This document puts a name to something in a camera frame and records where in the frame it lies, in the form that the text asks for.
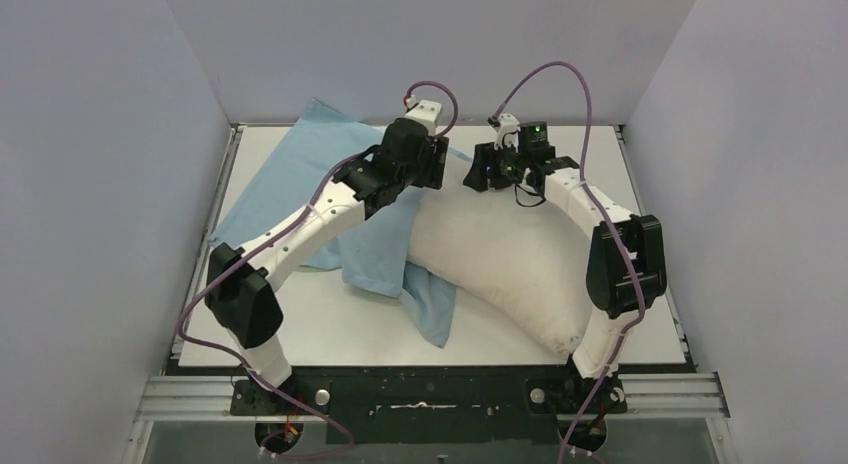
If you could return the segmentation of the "white pillow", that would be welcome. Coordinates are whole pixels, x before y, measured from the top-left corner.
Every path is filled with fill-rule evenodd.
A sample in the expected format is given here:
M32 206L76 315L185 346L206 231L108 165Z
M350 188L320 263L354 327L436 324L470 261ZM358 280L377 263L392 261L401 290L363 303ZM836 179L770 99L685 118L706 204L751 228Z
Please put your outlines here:
M570 355L594 308L585 284L589 238L553 205L524 208L506 190L463 186L469 166L449 156L442 188L423 193L410 261L504 312L548 350Z

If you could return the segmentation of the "green and blue pillowcase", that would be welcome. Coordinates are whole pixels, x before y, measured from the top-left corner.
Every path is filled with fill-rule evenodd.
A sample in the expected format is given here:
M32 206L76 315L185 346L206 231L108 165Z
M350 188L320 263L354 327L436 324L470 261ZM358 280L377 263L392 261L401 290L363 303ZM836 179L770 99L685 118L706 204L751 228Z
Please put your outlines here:
M381 131L310 100L217 225L211 243L252 250L277 236L252 265L270 263L274 277L301 265L340 270L349 285L399 299L421 336L443 348L456 287L410 257L423 189L410 186L371 212L352 188L331 179L344 159L382 137Z

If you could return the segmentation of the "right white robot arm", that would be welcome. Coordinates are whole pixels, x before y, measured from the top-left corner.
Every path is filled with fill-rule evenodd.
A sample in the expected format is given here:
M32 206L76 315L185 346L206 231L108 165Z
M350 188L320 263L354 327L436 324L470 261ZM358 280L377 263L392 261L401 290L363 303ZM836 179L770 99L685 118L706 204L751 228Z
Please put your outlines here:
M586 290L594 308L571 361L578 371L562 384L564 401L578 411L602 397L602 379L617 369L630 330L667 289L660 221L617 204L588 183L582 161L558 155L544 121L492 118L492 142L477 144L465 186L525 189L560 209L589 240Z

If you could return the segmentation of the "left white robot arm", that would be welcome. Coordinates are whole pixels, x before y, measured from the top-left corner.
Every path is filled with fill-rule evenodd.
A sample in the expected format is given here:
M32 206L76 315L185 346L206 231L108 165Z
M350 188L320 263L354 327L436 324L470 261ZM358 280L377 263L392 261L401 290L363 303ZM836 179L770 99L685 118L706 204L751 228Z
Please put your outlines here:
M380 143L335 165L305 205L264 235L214 248L203 301L233 339L267 408L284 410L296 395L278 336L284 315L277 291L308 258L394 204L405 189L440 189L448 147L447 137L398 118Z

